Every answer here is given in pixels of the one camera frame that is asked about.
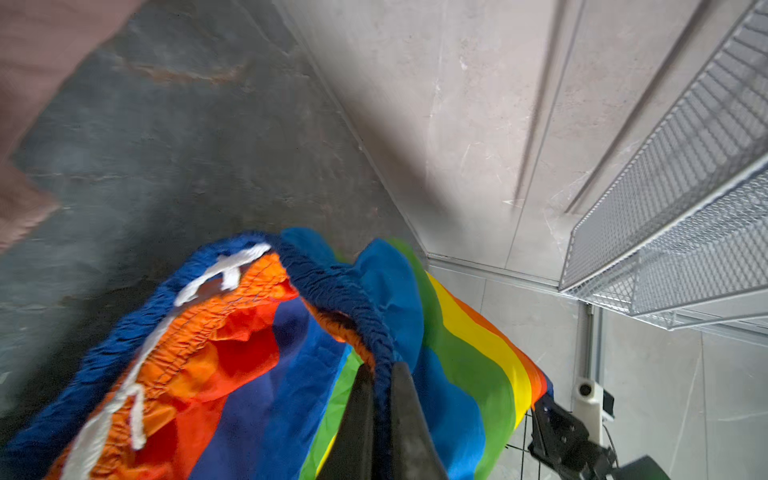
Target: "dark gray surface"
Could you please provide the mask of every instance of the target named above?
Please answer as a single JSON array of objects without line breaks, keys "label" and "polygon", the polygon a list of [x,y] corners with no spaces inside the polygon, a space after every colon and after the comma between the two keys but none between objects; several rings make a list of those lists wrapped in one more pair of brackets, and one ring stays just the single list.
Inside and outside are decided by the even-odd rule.
[{"label": "dark gray surface", "polygon": [[198,246],[318,230],[415,241],[267,0],[145,5],[15,153],[62,209],[0,257],[2,441]]}]

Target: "pink fabric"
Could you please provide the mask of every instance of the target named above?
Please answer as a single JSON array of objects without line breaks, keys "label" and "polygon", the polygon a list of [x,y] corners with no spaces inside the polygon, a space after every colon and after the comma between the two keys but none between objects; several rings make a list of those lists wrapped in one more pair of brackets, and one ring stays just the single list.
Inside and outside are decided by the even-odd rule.
[{"label": "pink fabric", "polygon": [[0,251],[56,208],[8,157],[64,80],[141,3],[0,0]]}]

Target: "white cord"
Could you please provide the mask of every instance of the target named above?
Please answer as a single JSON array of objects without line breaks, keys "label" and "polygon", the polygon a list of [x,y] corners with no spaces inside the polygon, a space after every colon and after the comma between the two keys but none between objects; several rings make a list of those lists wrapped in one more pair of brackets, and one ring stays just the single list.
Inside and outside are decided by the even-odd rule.
[{"label": "white cord", "polygon": [[[196,298],[197,289],[219,273],[223,277],[221,289],[234,290],[240,284],[240,266],[253,262],[270,248],[272,247],[267,243],[259,243],[229,257],[219,257],[219,261],[215,265],[205,270],[201,276],[189,282],[179,292],[174,305],[182,306]],[[144,434],[144,386],[136,380],[144,361],[147,360],[149,354],[175,319],[176,316],[169,315],[155,327],[144,341],[144,345],[141,346],[136,363],[112,400],[80,429],[61,471],[61,480],[87,480],[104,451],[109,431],[112,428],[113,414],[123,408],[129,397],[134,397],[134,404],[131,407],[128,420],[131,427],[131,447],[133,450],[141,450],[147,444],[147,436]]]},{"label": "white cord", "polygon": [[190,300],[197,298],[197,289],[200,288],[203,283],[206,283],[211,278],[215,277],[219,273],[222,273],[223,279],[221,282],[222,290],[234,290],[240,284],[240,266],[246,263],[251,263],[257,258],[264,255],[270,248],[268,243],[259,243],[247,250],[241,250],[229,257],[219,257],[219,261],[215,265],[205,270],[205,273],[200,275],[195,280],[192,280],[186,287],[181,289],[174,301],[175,306],[182,306]]}]

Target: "rainbow fabric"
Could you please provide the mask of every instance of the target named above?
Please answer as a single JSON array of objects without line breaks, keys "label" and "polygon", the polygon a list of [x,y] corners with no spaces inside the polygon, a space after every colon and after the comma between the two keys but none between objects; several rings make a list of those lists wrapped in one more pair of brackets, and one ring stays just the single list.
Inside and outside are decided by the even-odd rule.
[{"label": "rainbow fabric", "polygon": [[18,478],[315,478],[365,363],[386,465],[398,361],[450,478],[486,478],[551,389],[404,243],[374,240],[349,265],[311,230],[244,233],[124,317],[3,462]]}]

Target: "wire mesh shelf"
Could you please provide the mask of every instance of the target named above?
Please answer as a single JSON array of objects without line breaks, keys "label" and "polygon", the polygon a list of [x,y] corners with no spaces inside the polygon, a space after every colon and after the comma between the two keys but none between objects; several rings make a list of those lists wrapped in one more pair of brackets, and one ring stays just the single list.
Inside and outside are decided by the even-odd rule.
[{"label": "wire mesh shelf", "polygon": [[571,234],[560,290],[667,328],[768,287],[768,1],[754,4]]}]

